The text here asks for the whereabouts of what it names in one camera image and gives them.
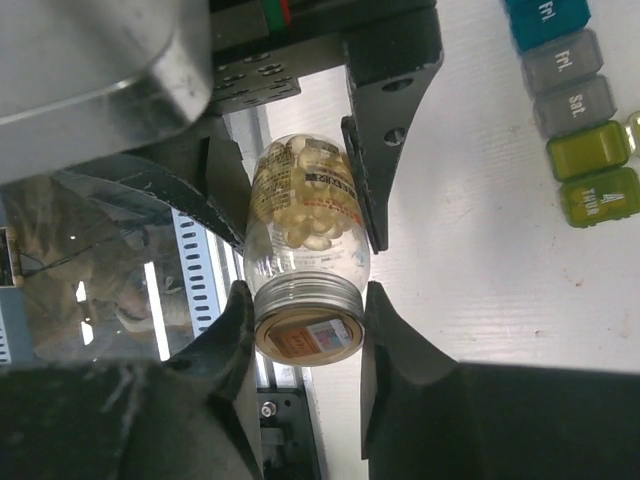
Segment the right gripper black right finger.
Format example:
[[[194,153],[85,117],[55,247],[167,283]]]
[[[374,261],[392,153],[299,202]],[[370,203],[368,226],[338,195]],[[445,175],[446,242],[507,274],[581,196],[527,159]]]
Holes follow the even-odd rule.
[[[373,479],[635,479],[635,374],[459,362],[370,282],[361,455]]]

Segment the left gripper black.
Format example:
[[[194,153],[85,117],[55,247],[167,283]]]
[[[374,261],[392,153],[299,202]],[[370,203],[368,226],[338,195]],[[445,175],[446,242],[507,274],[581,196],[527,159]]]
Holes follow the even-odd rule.
[[[388,203],[417,109],[444,51],[434,1],[233,1],[215,7],[214,90],[222,115],[300,93],[299,81],[342,66],[351,114],[341,120],[370,244],[389,248]],[[233,248],[246,241],[239,145],[205,138],[195,152],[120,153],[68,173],[126,187],[191,217]]]

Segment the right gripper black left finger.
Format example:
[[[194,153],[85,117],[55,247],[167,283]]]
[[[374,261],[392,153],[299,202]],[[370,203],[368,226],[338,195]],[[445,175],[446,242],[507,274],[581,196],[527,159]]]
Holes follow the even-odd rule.
[[[1,370],[5,479],[259,479],[254,309],[246,283],[164,362]]]

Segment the clear jar orange pills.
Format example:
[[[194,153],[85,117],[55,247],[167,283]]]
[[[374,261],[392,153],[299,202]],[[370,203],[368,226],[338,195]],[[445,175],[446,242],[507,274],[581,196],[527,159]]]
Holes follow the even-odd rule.
[[[342,147],[311,134],[266,147],[253,174],[243,268],[254,292],[301,272],[328,272],[364,289],[370,248]]]

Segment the clear jar lid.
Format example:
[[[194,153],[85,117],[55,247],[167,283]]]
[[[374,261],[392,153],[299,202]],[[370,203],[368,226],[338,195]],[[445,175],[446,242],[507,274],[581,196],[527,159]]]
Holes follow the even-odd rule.
[[[361,291],[332,273],[269,280],[254,297],[256,347],[273,361],[319,367],[340,362],[364,341]]]

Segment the weekly pill organizer strip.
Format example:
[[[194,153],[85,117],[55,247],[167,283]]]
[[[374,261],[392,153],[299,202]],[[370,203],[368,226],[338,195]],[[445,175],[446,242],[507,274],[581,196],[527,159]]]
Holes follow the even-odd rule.
[[[534,118],[567,223],[588,228],[639,212],[639,117],[615,120],[617,107],[585,1],[507,1]]]

